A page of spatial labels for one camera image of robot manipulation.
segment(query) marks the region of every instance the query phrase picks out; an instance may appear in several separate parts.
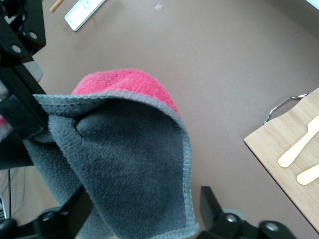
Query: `wooden stick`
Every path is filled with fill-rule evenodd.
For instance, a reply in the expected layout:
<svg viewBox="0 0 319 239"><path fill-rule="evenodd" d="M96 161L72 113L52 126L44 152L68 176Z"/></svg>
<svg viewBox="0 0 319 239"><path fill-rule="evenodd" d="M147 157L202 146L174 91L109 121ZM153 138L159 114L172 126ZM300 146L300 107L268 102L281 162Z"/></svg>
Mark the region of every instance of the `wooden stick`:
<svg viewBox="0 0 319 239"><path fill-rule="evenodd" d="M57 0L55 4L50 8L51 12L55 12L55 10L58 9L58 7L64 2L64 0Z"/></svg>

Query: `microfiber cloth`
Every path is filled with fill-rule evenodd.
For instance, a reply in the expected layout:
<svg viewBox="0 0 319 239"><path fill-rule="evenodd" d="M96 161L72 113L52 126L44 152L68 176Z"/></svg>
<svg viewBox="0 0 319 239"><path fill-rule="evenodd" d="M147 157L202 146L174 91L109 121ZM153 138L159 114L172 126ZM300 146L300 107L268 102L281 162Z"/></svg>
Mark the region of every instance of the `microfiber cloth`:
<svg viewBox="0 0 319 239"><path fill-rule="evenodd" d="M132 69L86 76L70 96L34 95L51 135L25 140L56 200L83 185L94 208L82 239L181 239L199 229L191 147L166 89Z"/></svg>

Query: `towel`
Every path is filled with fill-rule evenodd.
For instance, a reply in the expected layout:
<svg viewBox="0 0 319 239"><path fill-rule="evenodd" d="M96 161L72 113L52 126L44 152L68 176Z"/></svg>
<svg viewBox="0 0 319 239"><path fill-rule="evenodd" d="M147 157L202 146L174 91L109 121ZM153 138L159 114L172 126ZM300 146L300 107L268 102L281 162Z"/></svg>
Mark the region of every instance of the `towel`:
<svg viewBox="0 0 319 239"><path fill-rule="evenodd" d="M51 135L24 145L58 203L83 185L94 208L82 239L181 239L199 229L191 147L166 89L133 70L86 76L70 96L34 95Z"/></svg>

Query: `wooden handle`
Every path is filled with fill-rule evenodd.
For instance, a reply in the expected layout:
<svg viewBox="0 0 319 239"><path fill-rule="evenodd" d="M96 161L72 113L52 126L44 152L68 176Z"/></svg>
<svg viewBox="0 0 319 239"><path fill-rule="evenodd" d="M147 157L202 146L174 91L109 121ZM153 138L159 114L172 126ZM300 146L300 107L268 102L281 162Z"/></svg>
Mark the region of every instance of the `wooden handle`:
<svg viewBox="0 0 319 239"><path fill-rule="evenodd" d="M317 178L319 178L319 164L299 174L297 176L297 181L301 185L307 185Z"/></svg>
<svg viewBox="0 0 319 239"><path fill-rule="evenodd" d="M50 8L51 12L55 12L55 10L58 9L58 7L64 2L64 0L58 0L53 4L53 6Z"/></svg>
<svg viewBox="0 0 319 239"><path fill-rule="evenodd" d="M292 146L283 156L280 157L278 163L281 167L287 168L297 158L302 149L316 134L316 131L308 131L302 139L300 139L294 146Z"/></svg>

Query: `gray fabric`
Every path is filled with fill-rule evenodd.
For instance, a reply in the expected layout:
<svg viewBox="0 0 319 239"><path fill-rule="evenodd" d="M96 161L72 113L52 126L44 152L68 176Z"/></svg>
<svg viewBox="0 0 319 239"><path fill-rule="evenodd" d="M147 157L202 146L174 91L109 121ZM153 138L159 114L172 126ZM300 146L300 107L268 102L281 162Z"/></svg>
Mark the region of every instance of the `gray fabric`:
<svg viewBox="0 0 319 239"><path fill-rule="evenodd" d="M176 239L198 230L185 140L171 117L118 99L43 108L56 144L25 146L57 201L80 184L86 188L96 209L82 239L107 238L111 231L122 239Z"/></svg>

